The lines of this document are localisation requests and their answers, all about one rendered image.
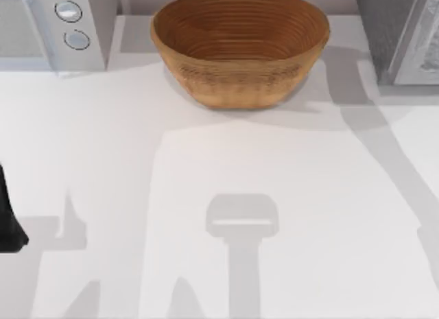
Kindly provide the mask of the round grey microwave knob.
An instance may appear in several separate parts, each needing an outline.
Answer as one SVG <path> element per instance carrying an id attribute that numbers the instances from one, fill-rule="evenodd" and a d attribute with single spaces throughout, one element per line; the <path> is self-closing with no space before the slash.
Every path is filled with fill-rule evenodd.
<path id="1" fill-rule="evenodd" d="M 78 29 L 65 32 L 63 35 L 63 39 L 65 45 L 76 51 L 83 51 L 87 49 L 91 44 L 89 36 Z"/>
<path id="2" fill-rule="evenodd" d="M 83 15 L 81 7 L 74 1 L 61 1 L 55 4 L 56 16 L 66 23 L 77 23 Z"/>

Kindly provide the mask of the pale microwave oven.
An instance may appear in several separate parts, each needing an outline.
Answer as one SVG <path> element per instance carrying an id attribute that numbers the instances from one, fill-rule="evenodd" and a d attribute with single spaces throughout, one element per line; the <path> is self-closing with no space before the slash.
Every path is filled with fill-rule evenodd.
<path id="1" fill-rule="evenodd" d="M 54 6 L 61 1 L 81 7 L 77 23 L 56 16 Z M 0 71 L 105 71 L 118 8 L 119 0 L 0 0 Z M 83 51 L 64 43 L 64 33 L 75 29 L 91 40 Z"/>

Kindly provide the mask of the brown woven basket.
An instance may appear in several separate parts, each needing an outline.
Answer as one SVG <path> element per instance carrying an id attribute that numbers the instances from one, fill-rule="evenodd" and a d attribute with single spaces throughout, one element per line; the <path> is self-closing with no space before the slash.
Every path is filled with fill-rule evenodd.
<path id="1" fill-rule="evenodd" d="M 165 66 L 199 104 L 269 108 L 306 78 L 330 38 L 305 0 L 174 0 L 150 24 Z"/>

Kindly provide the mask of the grey cabinet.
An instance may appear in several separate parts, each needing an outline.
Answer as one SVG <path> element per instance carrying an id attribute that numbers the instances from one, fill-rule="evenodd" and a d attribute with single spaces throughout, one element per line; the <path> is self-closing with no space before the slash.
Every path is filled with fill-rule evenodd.
<path id="1" fill-rule="evenodd" d="M 439 0 L 356 0 L 379 85 L 439 86 Z"/>

